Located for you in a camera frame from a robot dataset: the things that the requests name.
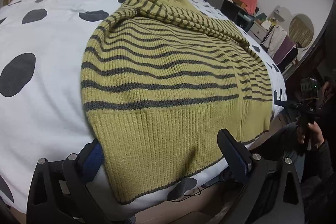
silver bolt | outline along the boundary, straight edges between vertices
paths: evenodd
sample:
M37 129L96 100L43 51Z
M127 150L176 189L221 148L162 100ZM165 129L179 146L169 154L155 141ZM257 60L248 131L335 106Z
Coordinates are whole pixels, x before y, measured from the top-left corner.
M77 154L73 153L68 156L69 160L75 160L77 158Z
M261 156L259 154L253 154L252 158L254 158L255 160L261 160Z
M292 160L290 158L285 158L285 163L292 164Z
M37 162L38 164L44 164L45 163L45 158L41 158L39 159L39 161Z

hand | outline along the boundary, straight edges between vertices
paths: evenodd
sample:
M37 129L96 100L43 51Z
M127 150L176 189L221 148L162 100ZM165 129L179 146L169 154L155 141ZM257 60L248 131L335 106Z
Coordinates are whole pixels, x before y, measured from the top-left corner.
M324 85L323 85L323 87L322 87L322 96L323 96L323 98L326 99L327 96L329 94L331 94L333 91L334 90L333 90L331 84L328 81L325 82Z
M318 149L324 143L322 131L316 122L314 122L314 124L309 122L308 129L312 133L312 145L314 145L316 149ZM297 141L300 144L303 144L305 141L305 128L298 127L296 132L297 132Z

sweater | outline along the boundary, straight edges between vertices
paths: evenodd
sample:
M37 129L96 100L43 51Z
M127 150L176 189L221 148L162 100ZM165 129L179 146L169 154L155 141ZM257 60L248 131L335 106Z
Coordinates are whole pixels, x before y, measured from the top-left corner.
M84 109L120 204L220 161L220 129L241 143L269 129L264 63L231 21L187 0L125 0L90 37L81 68Z

bed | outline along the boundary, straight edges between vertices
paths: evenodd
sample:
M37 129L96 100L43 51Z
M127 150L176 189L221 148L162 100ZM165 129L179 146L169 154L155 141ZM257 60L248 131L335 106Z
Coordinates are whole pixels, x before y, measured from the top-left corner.
M189 1L209 17L228 20L203 0ZM94 138L81 102L80 64L90 35L120 5L120 0L13 0L0 10L0 195L23 213L38 159L64 160ZM239 30L263 60L272 93L286 100L279 69L256 41ZM273 117L281 110L273 105ZM194 188L226 167L221 159L192 176L197 180ZM129 218L167 200L175 187L121 205L113 198L103 167L87 186L111 220Z

jeans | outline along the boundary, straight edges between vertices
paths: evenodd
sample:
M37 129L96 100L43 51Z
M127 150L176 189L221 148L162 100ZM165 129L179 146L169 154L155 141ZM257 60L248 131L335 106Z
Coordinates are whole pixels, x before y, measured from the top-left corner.
M305 153L302 151L302 145L297 141L296 128L295 123L285 125L262 145L251 150L251 153L260 154L266 160L281 161L284 158L290 158L296 169L299 182L301 182L305 166Z

